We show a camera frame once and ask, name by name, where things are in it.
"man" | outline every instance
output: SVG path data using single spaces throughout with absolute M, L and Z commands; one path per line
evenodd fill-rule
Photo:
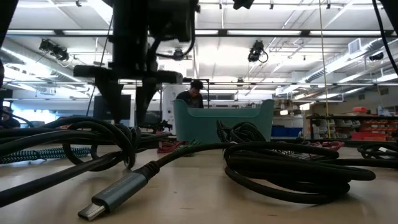
M 21 124 L 14 118 L 12 118 L 12 110 L 8 106 L 3 106 L 2 110 L 5 112 L 8 112 L 10 115 L 6 113 L 2 113 L 2 120 L 0 122 L 0 129 L 16 129 L 20 128 Z
M 202 89 L 203 83 L 199 80 L 194 80 L 191 82 L 191 89 L 178 94 L 176 99 L 185 101 L 190 108 L 203 108 L 203 97 L 200 94 Z

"teal container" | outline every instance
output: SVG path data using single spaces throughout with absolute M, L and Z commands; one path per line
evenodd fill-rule
M 175 130 L 178 141 L 217 143 L 216 121 L 232 127 L 240 122 L 256 125 L 267 141 L 271 140 L 274 100 L 265 100 L 255 109 L 196 109 L 188 108 L 183 100 L 174 101 Z

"ceiling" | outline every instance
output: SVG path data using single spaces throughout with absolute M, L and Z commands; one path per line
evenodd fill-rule
M 318 0 L 274 0 L 274 8 L 270 10 L 269 0 L 255 0 L 250 9 L 241 8 L 234 10 L 232 0 L 199 0 L 201 12 L 197 14 L 196 29 L 285 29 L 285 30 L 319 30 L 320 11 Z M 325 30 L 378 30 L 376 15 L 371 0 L 331 0 L 331 8 L 326 8 L 326 1 L 321 5 L 322 23 Z M 10 29 L 108 29 L 112 9 L 101 0 L 81 0 L 82 7 L 77 7 L 71 0 L 19 0 L 19 5 L 11 22 Z M 391 23 L 386 13 L 381 10 L 385 30 L 392 30 Z M 101 60 L 101 53 L 106 45 L 106 38 L 100 37 L 49 37 L 54 43 L 66 47 L 68 53 L 75 56 L 65 63 L 57 63 L 50 55 L 42 55 L 39 45 L 42 37 L 9 36 L 9 45 L 3 48 L 15 53 L 34 58 L 36 63 L 58 70 L 59 76 L 72 75 L 72 69 L 78 64 L 92 65 L 94 61 Z M 183 75 L 192 78 L 209 78 L 211 82 L 236 82 L 243 78 L 245 82 L 301 82 L 310 71 L 322 68 L 323 60 L 333 61 L 347 53 L 348 44 L 356 38 L 273 38 L 273 37 L 197 37 L 195 43 L 196 57 L 193 60 L 174 62 L 172 60 L 159 60 L 165 68 L 175 69 Z M 362 39 L 362 44 L 367 44 L 373 39 Z M 249 63 L 249 49 L 256 40 L 262 40 L 269 54 L 267 63 Z M 161 44 L 158 52 L 168 52 L 174 48 L 186 49 L 189 43 L 171 41 Z M 371 53 L 383 48 L 372 49 Z M 104 61 L 112 59 L 112 44 L 106 45 Z M 381 64 L 384 69 L 391 67 L 387 60 L 365 63 L 366 57 L 357 57 L 345 66 L 339 66 L 330 73 L 337 73 L 328 82 L 339 82 L 341 79 L 355 75 L 358 72 L 369 70 L 369 65 L 377 67 Z M 373 71 L 373 77 L 379 71 Z M 371 82 L 369 73 L 352 81 Z M 19 78 L 9 77 L 9 82 L 17 82 Z M 65 82 L 86 82 L 87 80 L 63 80 Z M 87 86 L 75 89 L 83 95 Z M 244 86 L 252 90 L 254 85 Z M 231 86 L 212 86 L 212 89 L 231 88 Z M 254 87 L 250 93 L 258 90 L 278 90 L 278 85 Z M 286 93 L 311 93 L 318 91 L 317 86 L 291 88 L 280 86 Z

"workbench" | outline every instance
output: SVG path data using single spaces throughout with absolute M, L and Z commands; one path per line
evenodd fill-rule
M 100 153 L 117 150 L 101 147 Z M 342 157 L 360 157 L 353 148 Z M 162 155 L 149 150 L 137 155 L 140 167 Z M 0 189 L 8 189 L 66 169 L 66 159 L 20 162 L 0 166 Z M 397 223 L 398 171 L 372 168 L 377 179 L 350 183 L 349 194 L 327 205 L 302 205 L 259 195 L 229 179 L 221 150 L 180 158 L 160 170 L 146 187 L 102 223 Z M 78 218 L 93 195 L 121 178 L 122 163 L 102 172 L 87 172 L 41 193 L 0 209 L 2 224 L 88 223 Z

